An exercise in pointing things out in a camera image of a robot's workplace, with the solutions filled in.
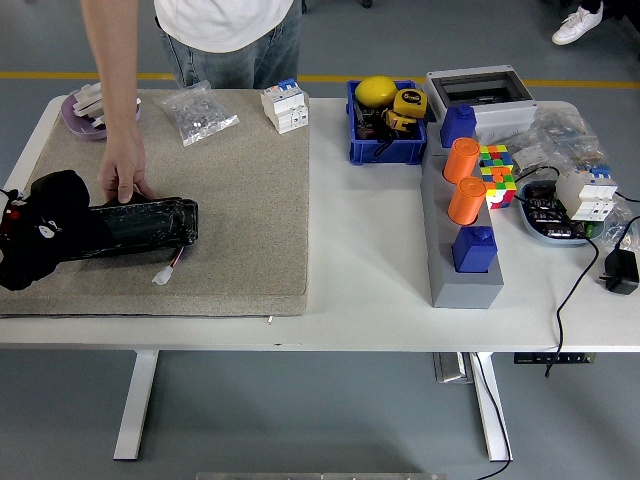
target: orange cylinder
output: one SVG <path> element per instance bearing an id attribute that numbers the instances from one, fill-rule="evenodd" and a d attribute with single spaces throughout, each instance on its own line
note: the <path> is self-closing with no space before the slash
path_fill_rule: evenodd
<path id="1" fill-rule="evenodd" d="M 464 177 L 453 192 L 447 212 L 449 218 L 458 225 L 471 225 L 476 221 L 486 195 L 487 187 L 482 180 L 477 177 Z"/>
<path id="2" fill-rule="evenodd" d="M 451 183 L 458 183 L 473 173 L 478 163 L 480 145 L 473 138 L 460 137 L 454 140 L 449 150 L 447 164 L 444 166 L 444 178 Z"/>

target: power adapter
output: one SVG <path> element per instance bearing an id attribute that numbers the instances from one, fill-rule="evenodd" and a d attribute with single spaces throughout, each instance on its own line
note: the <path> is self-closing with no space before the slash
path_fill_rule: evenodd
<path id="1" fill-rule="evenodd" d="M 607 290 L 629 295 L 638 288 L 638 265 L 635 253 L 615 248 L 604 261 L 604 275 Z"/>

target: yellow ball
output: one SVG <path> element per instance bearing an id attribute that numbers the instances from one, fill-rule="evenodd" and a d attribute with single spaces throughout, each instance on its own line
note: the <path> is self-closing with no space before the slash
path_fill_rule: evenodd
<path id="1" fill-rule="evenodd" d="M 393 104 L 398 88 L 393 80 L 384 75 L 363 79 L 354 92 L 356 100 L 365 107 L 382 108 Z"/>

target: rubik's cube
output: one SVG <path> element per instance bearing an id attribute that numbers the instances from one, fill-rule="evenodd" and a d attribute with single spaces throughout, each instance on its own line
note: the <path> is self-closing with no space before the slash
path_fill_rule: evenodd
<path id="1" fill-rule="evenodd" d="M 516 194 L 516 182 L 511 171 L 513 160 L 505 145 L 480 147 L 480 173 L 487 187 L 487 205 L 490 209 L 506 208 Z"/>

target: gray carpet pad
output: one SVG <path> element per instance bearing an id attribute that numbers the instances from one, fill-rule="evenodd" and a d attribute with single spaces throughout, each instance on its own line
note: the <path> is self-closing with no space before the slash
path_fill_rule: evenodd
<path id="1" fill-rule="evenodd" d="M 171 280 L 152 283 L 171 249 L 63 262 L 25 290 L 0 289 L 2 315 L 299 315 L 306 306 L 309 129 L 276 132 L 258 91 L 218 90 L 240 123 L 184 147 L 158 105 L 172 91 L 140 91 L 147 179 L 161 197 L 195 200 L 199 238 Z M 105 140 L 75 137 L 59 117 L 29 184 L 73 169 L 92 205 Z"/>

